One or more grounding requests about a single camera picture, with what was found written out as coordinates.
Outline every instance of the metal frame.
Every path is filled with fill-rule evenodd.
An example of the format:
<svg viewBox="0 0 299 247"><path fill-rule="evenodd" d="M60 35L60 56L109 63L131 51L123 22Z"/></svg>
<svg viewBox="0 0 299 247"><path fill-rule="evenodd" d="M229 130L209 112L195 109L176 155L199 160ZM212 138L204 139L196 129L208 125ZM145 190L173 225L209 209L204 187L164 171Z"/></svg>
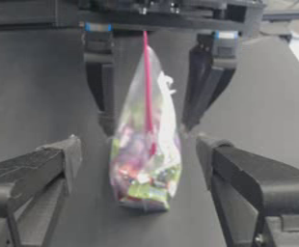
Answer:
<svg viewBox="0 0 299 247"><path fill-rule="evenodd" d="M264 21L291 21L299 19L299 10L265 11Z"/></svg>

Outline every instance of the screw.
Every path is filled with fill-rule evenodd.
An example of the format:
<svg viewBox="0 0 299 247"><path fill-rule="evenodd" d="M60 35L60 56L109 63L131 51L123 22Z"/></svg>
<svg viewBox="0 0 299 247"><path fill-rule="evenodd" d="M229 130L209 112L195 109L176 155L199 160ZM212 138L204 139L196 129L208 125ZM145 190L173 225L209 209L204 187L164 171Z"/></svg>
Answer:
<svg viewBox="0 0 299 247"><path fill-rule="evenodd" d="M261 234L255 236L255 244L256 244L257 247L260 247L264 244L264 238L263 238Z"/></svg>

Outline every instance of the table surface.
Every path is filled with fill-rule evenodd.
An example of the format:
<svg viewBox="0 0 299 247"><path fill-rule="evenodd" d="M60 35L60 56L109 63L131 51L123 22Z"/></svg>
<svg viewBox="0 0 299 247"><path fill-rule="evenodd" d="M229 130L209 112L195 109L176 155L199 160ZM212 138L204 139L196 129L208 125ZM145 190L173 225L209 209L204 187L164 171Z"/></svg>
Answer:
<svg viewBox="0 0 299 247"><path fill-rule="evenodd" d="M195 153L195 133L299 167L299 64L276 38L245 41L231 86L183 138L183 176L168 213L140 214L116 206L108 184L108 141L96 123L77 30L0 32L0 160L76 134L84 166L50 246L223 247L224 239ZM175 79L177 119L188 49L195 35L151 35L165 73ZM141 40L115 44L116 109L121 109Z"/></svg>

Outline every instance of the clear plastic bag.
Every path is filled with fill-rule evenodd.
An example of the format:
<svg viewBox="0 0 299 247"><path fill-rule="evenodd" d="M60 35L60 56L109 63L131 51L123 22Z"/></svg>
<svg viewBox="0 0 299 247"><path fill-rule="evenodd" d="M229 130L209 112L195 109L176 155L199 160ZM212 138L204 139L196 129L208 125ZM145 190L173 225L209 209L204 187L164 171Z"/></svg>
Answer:
<svg viewBox="0 0 299 247"><path fill-rule="evenodd" d="M112 140L109 178L120 205L151 211L168 209L181 158L172 79L147 43L144 49Z"/></svg>

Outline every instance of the ziploc bag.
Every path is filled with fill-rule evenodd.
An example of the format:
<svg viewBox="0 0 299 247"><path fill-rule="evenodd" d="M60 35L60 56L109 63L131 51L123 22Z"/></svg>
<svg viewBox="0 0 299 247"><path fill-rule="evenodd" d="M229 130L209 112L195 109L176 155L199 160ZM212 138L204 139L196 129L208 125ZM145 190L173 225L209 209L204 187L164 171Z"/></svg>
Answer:
<svg viewBox="0 0 299 247"><path fill-rule="evenodd" d="M109 179L121 206L168 210L181 173L180 143L169 85L147 45L112 140Z"/></svg>

